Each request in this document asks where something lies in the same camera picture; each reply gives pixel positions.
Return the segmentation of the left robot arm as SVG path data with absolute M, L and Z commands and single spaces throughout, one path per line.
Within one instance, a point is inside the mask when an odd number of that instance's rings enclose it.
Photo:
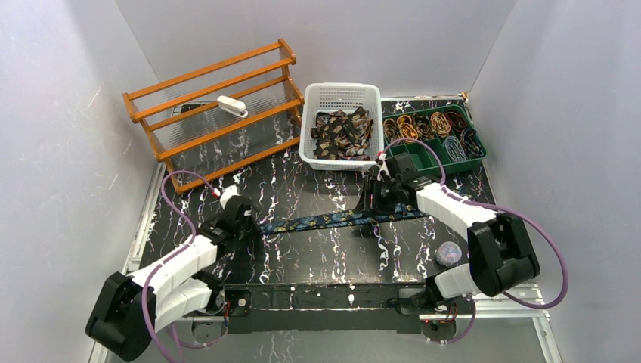
M 221 209 L 210 222 L 196 226 L 187 219 L 187 240 L 167 256 L 128 275 L 115 272 L 105 280 L 85 334 L 123 361 L 135 360 L 155 343 L 167 361 L 173 362 L 158 334 L 173 330 L 179 318 L 192 312 L 222 315 L 223 325 L 228 326 L 229 314 L 238 300 L 206 269 L 239 243 L 262 235 L 362 225 L 374 220 L 359 210 L 346 210 L 260 225 L 252 201 L 240 195 L 237 185 L 211 191 Z

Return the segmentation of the blue floral tie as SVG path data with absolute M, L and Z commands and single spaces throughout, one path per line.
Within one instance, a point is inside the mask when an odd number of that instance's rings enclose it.
M 355 209 L 335 213 L 324 213 L 316 216 L 298 217 L 260 224 L 263 235 L 296 231 L 313 231 L 328 228 L 342 228 L 373 223 L 387 223 L 406 219 L 418 219 L 426 214 L 412 206 L 397 205 L 390 213 L 372 211 L 358 212 Z

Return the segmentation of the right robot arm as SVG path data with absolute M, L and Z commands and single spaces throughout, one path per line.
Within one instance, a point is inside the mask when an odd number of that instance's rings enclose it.
M 466 263 L 427 279 L 427 301 L 436 304 L 478 293 L 496 296 L 539 275 L 540 264 L 522 218 L 474 206 L 437 178 L 417 175 L 400 157 L 379 153 L 376 162 L 381 169 L 367 198 L 373 208 L 410 206 L 467 243 Z

